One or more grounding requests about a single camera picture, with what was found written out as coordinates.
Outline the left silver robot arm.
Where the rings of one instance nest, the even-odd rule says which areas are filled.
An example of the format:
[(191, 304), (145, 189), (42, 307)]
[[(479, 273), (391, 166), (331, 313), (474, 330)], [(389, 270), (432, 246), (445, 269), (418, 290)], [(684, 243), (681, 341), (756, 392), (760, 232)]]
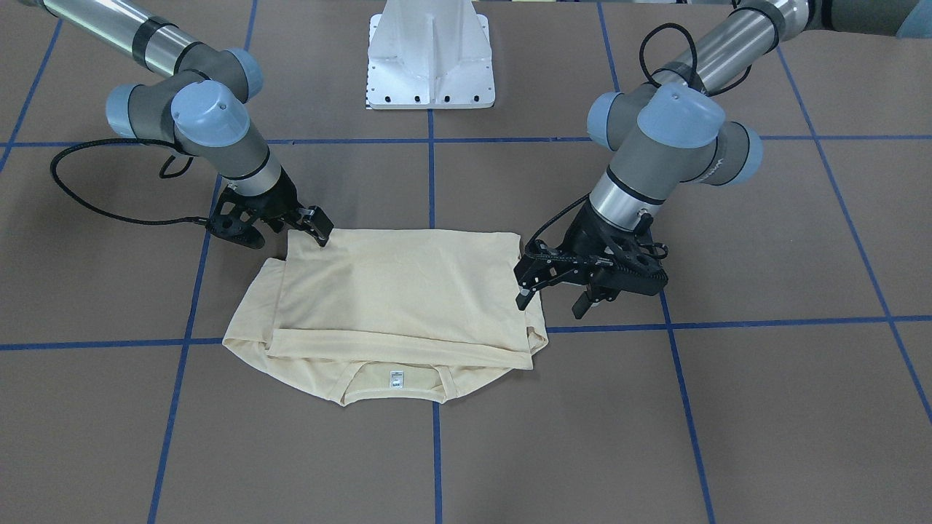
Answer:
[(613, 152), (559, 246), (538, 234), (515, 267), (520, 311), (540, 290), (583, 287), (572, 312), (612, 302), (622, 292), (654, 296), (668, 282), (663, 243), (650, 241), (655, 218), (679, 183), (726, 186), (746, 181), (762, 163), (763, 145), (749, 127), (729, 122), (715, 101), (741, 83), (752, 64), (806, 31), (929, 39), (928, 1), (736, 1), (702, 39), (676, 23), (688, 47), (650, 71), (633, 92), (608, 92), (593, 102), (587, 132)]

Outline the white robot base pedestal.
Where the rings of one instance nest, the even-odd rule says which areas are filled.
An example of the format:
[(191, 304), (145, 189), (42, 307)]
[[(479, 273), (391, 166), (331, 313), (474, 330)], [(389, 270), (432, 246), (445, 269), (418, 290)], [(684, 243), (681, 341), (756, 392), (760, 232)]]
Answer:
[(373, 110), (490, 108), (489, 20), (472, 1), (387, 1), (368, 23), (366, 105)]

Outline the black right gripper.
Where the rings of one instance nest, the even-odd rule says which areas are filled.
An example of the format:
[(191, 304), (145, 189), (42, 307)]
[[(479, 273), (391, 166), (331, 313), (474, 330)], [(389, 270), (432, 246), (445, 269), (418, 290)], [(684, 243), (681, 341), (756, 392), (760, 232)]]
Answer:
[(292, 226), (312, 236), (320, 247), (327, 245), (333, 231), (333, 222), (322, 208), (300, 203), (296, 186), (284, 169), (275, 177), (271, 169), (265, 169), (231, 183), (231, 202), (237, 219), (250, 225), (262, 221), (270, 228)]

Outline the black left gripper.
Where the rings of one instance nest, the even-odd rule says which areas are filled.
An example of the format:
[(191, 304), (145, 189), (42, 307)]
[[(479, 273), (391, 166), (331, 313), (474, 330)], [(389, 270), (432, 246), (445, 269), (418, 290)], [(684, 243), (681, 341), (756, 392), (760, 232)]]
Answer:
[[(556, 213), (541, 225), (524, 245), (521, 258), (515, 266), (515, 276), (519, 285), (516, 306), (519, 311), (526, 311), (538, 292), (559, 283), (585, 285), (585, 276), (589, 269), (612, 268), (608, 255), (584, 253), (580, 247), (549, 247), (540, 239), (542, 233), (564, 215), (583, 205), (583, 200), (576, 200), (571, 205)], [(585, 317), (587, 311), (602, 301), (601, 293), (592, 288), (582, 291), (572, 306), (575, 319)]]

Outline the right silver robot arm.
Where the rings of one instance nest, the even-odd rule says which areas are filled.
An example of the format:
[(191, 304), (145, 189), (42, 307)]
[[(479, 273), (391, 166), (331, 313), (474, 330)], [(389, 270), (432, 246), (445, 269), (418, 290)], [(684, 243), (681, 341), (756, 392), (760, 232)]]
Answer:
[(213, 49), (175, 23), (130, 1), (37, 1), (58, 19), (110, 44), (159, 74), (156, 85), (120, 85), (106, 101), (114, 145), (159, 146), (172, 158), (206, 159), (226, 185), (203, 226), (227, 242), (259, 249), (256, 222), (279, 232), (303, 231), (326, 245), (333, 223), (320, 207), (299, 202), (296, 187), (250, 118), (246, 104), (264, 77), (243, 49)]

